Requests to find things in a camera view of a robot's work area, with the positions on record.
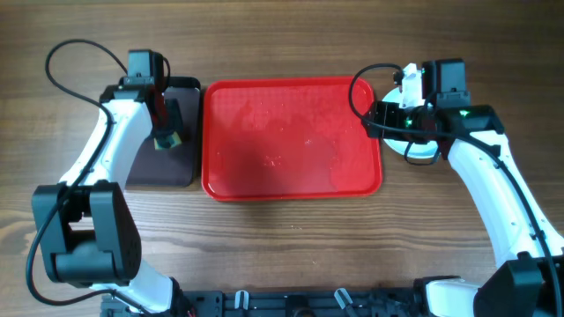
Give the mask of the green yellow sponge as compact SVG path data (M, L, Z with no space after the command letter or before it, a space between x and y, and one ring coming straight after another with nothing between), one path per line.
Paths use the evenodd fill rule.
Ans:
M171 149L182 143L182 140L177 132L162 136L155 136L153 141L154 147L157 151Z

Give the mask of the light blue ceramic plate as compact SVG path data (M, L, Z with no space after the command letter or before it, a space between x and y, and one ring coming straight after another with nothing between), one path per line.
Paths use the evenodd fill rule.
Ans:
M400 89L397 87L391 90L385 95L383 100L385 102L400 103L403 100ZM408 145L408 143L405 141L397 141L391 139L385 139L384 143L386 143L391 148L391 150L400 155L404 155L404 152ZM437 150L438 145L435 141L429 142L427 144L413 144L407 152L407 157L409 159L431 159Z

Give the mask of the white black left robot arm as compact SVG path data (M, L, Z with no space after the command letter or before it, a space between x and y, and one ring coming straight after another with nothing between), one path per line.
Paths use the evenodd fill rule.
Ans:
M49 306L107 294L143 316L188 316L192 307L179 284L143 260L122 192L154 121L167 116L163 92L111 85L95 105L100 117L78 160L58 183L33 193L37 233L26 260L27 288ZM33 280L37 254L52 282L89 292L66 300L41 295Z

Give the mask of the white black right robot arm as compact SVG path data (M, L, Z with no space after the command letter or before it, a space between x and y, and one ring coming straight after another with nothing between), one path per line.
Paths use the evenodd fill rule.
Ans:
M482 285L458 276L420 279L422 314L563 314L563 238L518 171L492 107L463 102L404 110L378 102L360 120L372 138L435 141L470 192L493 247L496 271Z

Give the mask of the dark brown tray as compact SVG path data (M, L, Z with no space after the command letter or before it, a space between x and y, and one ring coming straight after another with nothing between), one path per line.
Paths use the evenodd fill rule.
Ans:
M182 143L171 149L156 150L153 139L145 139L126 181L128 186L187 187L199 174L201 84L194 77L172 77L165 98L179 103Z

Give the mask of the red plastic tray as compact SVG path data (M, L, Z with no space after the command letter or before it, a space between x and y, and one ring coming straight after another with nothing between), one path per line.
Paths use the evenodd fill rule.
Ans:
M204 95L201 184L220 202L372 195L378 140L356 116L374 103L351 77L223 80Z

